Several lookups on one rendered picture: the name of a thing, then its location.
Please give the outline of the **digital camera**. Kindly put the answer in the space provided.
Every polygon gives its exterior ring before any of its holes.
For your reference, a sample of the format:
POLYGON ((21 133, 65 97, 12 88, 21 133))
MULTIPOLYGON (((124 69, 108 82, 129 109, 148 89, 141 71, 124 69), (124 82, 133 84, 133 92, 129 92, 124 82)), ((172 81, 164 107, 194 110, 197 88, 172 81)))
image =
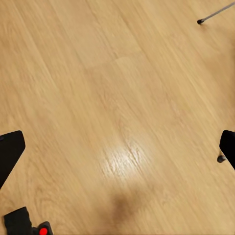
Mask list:
POLYGON ((27 207, 20 208, 3 217, 7 235, 53 235, 49 222, 45 222, 41 229, 32 228, 27 207))

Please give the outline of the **camera tripod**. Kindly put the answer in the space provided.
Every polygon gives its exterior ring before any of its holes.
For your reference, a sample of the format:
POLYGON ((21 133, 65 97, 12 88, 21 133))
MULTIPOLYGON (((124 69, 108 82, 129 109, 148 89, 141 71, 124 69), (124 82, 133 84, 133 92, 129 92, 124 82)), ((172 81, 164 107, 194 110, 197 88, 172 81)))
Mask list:
MULTIPOLYGON (((233 5, 235 5, 235 2, 232 2, 231 4, 227 5, 226 7, 223 7, 222 9, 218 10, 217 12, 215 12, 215 13, 213 13, 213 14, 207 16, 207 17, 205 17, 204 19, 197 20, 197 24, 203 23, 205 20, 211 18, 212 16, 214 16, 214 15, 216 15, 216 14, 218 14, 218 13, 224 11, 225 9, 227 9, 227 8, 233 6, 233 5)), ((227 158, 226 158, 225 155, 221 155, 221 156, 218 157, 217 161, 219 161, 220 163, 222 163, 222 162, 225 161, 226 159, 227 159, 227 158)))

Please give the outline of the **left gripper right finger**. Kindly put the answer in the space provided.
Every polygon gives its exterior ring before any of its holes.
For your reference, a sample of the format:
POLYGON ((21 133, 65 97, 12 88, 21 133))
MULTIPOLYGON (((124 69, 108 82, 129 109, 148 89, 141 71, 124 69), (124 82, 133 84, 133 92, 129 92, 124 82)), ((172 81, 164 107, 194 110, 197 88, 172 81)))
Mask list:
POLYGON ((224 130, 219 147, 235 170, 235 132, 224 130))

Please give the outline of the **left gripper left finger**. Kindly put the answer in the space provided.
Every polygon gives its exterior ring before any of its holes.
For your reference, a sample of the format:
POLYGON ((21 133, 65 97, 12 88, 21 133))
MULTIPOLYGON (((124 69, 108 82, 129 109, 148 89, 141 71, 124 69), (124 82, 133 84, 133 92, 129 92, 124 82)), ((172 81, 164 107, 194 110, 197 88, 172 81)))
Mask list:
POLYGON ((25 150, 22 131, 0 136, 0 189, 25 150))

